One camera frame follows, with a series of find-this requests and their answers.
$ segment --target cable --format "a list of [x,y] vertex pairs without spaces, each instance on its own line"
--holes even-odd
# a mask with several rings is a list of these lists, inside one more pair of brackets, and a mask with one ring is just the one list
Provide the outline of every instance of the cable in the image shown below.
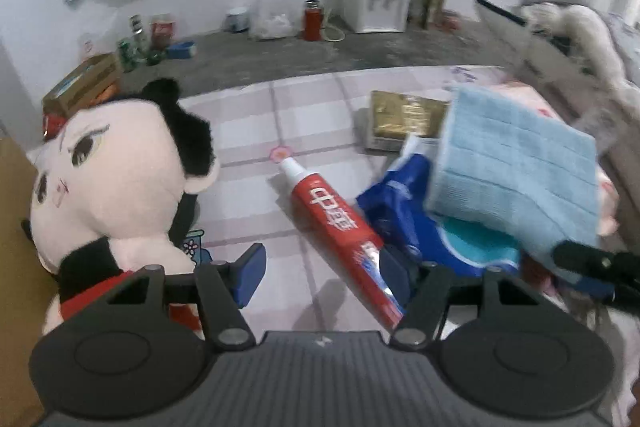
[[[324,19],[322,19],[322,27],[320,28],[320,36],[322,37],[323,40],[327,41],[327,42],[340,42],[343,41],[345,38],[344,32],[338,28],[338,26],[335,26],[333,24],[329,24],[329,18],[331,17],[331,8],[329,8],[326,11],[326,14],[324,15]],[[331,30],[332,32],[335,32],[338,36],[335,39],[331,39],[327,36],[327,30]]]

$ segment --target white plush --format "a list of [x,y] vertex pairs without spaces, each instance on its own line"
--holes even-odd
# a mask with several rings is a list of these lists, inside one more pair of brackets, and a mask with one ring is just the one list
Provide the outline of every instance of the white plush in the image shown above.
[[[193,271],[167,232],[182,194],[209,187],[220,166],[214,161],[207,176],[185,175],[158,105],[124,100],[80,111],[36,166],[31,232],[47,270],[56,274],[71,251],[107,237],[124,271],[147,264]],[[58,308],[54,300],[45,333],[60,323]]]
[[625,67],[607,25],[594,10],[573,5],[560,8],[550,3],[522,8],[529,27],[555,36],[568,36],[593,65],[596,77],[614,100],[640,120],[640,89],[626,79]]

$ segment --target doll eye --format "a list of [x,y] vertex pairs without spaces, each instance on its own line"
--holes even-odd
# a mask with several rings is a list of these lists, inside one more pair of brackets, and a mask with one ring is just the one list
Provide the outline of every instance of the doll eye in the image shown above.
[[102,142],[102,136],[108,128],[109,126],[91,131],[78,140],[78,143],[71,151],[71,164],[74,167],[81,166],[89,159],[89,156],[96,152]]
[[38,180],[38,184],[36,185],[36,200],[38,203],[44,203],[44,200],[47,198],[47,173],[44,172],[40,179]]

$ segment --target stuffed toy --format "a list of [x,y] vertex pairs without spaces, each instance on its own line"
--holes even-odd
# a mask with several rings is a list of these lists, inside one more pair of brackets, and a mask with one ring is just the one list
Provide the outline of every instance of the stuffed toy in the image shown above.
[[578,4],[561,8],[542,3],[524,7],[522,16],[532,31],[569,37],[579,50],[578,56],[574,54],[573,58],[586,58],[604,91],[608,91],[633,117],[640,118],[640,89],[627,80],[625,65],[616,51],[609,28],[597,12]]
[[[177,83],[160,79],[81,110],[38,156],[25,230],[59,288],[44,333],[146,265],[193,271],[177,246],[196,194],[220,165],[209,123],[184,111],[178,97]],[[194,312],[181,308],[172,317],[197,330]]]

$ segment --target light blue towel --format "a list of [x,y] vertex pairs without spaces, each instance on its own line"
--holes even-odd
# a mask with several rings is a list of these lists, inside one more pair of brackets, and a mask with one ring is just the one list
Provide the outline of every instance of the light blue towel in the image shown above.
[[460,87],[443,124],[426,209],[506,232],[570,283],[551,251],[563,239],[596,245],[593,137],[503,96]]

